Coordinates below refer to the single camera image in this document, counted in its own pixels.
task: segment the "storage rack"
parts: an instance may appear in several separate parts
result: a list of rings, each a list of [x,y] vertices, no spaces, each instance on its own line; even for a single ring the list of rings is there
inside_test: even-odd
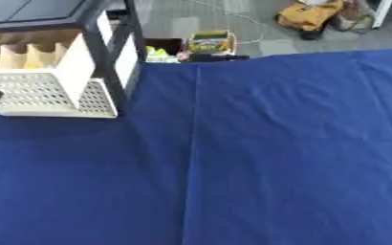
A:
[[[99,17],[110,6],[111,0],[0,0],[0,33],[35,32],[46,30],[81,30],[82,37],[95,64],[92,80],[102,80],[112,101],[116,113],[105,118],[116,117],[122,112],[126,102],[124,85],[127,81],[120,80],[120,65],[126,65],[123,48],[131,43],[136,49],[138,62],[146,59],[142,27],[138,19],[134,0],[123,0],[125,9],[112,11],[117,18],[118,26],[111,38],[105,40],[98,25]],[[138,72],[138,65],[131,68]],[[0,103],[7,93],[0,90]],[[8,116],[60,116],[60,117],[100,117],[81,113],[62,113],[57,111],[20,111],[4,113]]]

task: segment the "yellow object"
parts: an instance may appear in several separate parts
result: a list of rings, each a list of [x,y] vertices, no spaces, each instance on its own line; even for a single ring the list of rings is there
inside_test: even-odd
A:
[[[295,3],[281,11],[278,24],[304,31],[313,31],[343,8],[342,1],[331,1],[319,6]]]

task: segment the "white cable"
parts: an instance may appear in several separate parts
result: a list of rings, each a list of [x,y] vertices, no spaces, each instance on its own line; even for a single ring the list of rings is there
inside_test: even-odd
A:
[[[258,42],[261,42],[265,38],[265,35],[264,35],[265,24],[263,24],[261,22],[258,22],[258,21],[254,20],[254,19],[252,19],[252,18],[250,18],[248,16],[245,16],[245,15],[239,14],[239,13],[230,12],[230,11],[227,11],[226,9],[224,9],[224,8],[218,7],[218,6],[214,5],[214,4],[204,3],[204,2],[202,2],[200,0],[183,0],[183,1],[190,1],[190,2],[194,2],[194,3],[197,3],[197,4],[203,5],[203,6],[214,8],[217,11],[222,11],[224,15],[231,15],[231,16],[235,16],[235,17],[238,17],[238,18],[246,19],[246,20],[250,21],[251,23],[260,26],[260,38],[258,38],[256,40],[252,40],[252,41],[238,42],[237,43],[238,45],[258,43]]]

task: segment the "toy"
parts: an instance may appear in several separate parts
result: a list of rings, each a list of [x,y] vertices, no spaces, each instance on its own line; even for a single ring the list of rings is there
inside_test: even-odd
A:
[[[193,54],[234,55],[236,35],[230,31],[197,32],[187,41],[186,50]]]

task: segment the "floor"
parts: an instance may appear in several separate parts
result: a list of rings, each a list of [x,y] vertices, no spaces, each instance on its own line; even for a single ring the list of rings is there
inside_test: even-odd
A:
[[[384,26],[366,34],[328,29],[319,41],[300,40],[272,17],[291,0],[136,0],[147,37],[182,37],[199,30],[233,30],[242,43],[238,53],[253,57],[278,54],[392,48],[392,11]],[[224,14],[224,11],[248,18]]]

